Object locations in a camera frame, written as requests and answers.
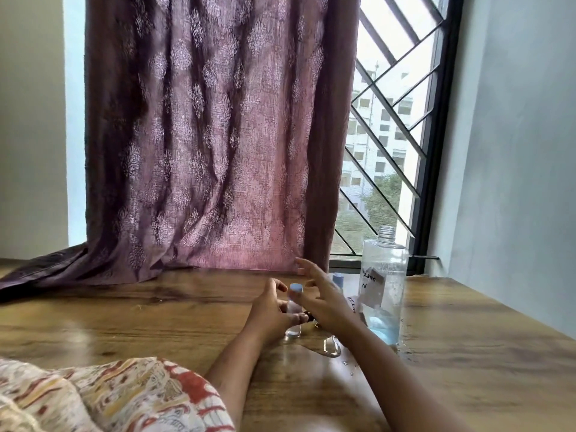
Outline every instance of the bottle cap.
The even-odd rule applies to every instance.
[[[334,273],[332,275],[332,281],[337,285],[338,288],[341,290],[344,288],[344,275],[342,273]]]

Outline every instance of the printed cloth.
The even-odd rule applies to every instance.
[[[0,359],[0,432],[234,430],[212,385],[164,359],[51,371]]]

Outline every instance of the patterned curtain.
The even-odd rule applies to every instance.
[[[87,0],[88,241],[0,288],[326,268],[359,0]]]

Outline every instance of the table surface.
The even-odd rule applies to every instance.
[[[0,275],[9,268],[0,265]],[[161,356],[204,373],[267,276],[184,269],[12,302],[0,307],[0,356],[43,368]],[[357,281],[346,275],[348,293]],[[399,355],[475,430],[574,430],[576,341],[450,279],[409,278],[402,320]],[[325,336],[308,327],[263,353],[243,430],[388,430],[354,358],[306,348]]]

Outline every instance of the left hand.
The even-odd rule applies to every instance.
[[[278,299],[277,290],[286,292],[288,288],[278,279],[266,280],[264,291],[253,301],[244,325],[243,331],[254,335],[263,344],[284,337],[289,328],[308,321],[304,313],[287,314],[288,302]]]

